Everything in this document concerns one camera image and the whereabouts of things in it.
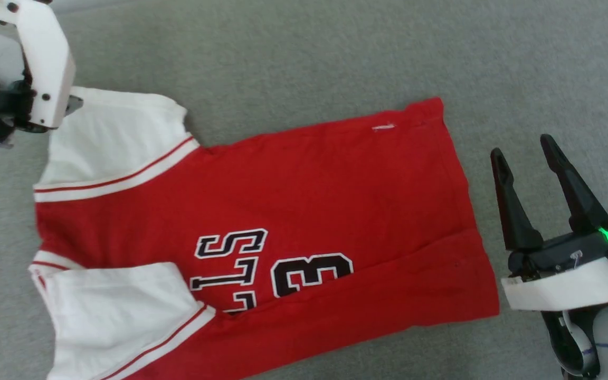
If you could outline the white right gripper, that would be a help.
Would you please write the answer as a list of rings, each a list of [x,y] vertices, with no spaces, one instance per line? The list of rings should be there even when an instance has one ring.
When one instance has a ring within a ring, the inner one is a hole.
[[[599,230],[607,212],[555,139],[542,134],[548,168],[559,179],[574,233]],[[544,240],[528,218],[514,176],[500,148],[490,152],[500,225],[508,251],[530,252]],[[513,310],[540,312],[562,378],[608,378],[608,258],[585,262],[585,250],[572,252],[569,268],[542,279],[504,278]]]

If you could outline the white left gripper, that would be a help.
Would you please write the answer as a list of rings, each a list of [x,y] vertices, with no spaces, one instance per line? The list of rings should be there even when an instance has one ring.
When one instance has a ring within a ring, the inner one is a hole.
[[[0,1],[0,22],[15,26],[22,48],[28,99],[15,125],[40,132],[59,128],[84,100],[70,95],[77,66],[53,9],[45,2]]]

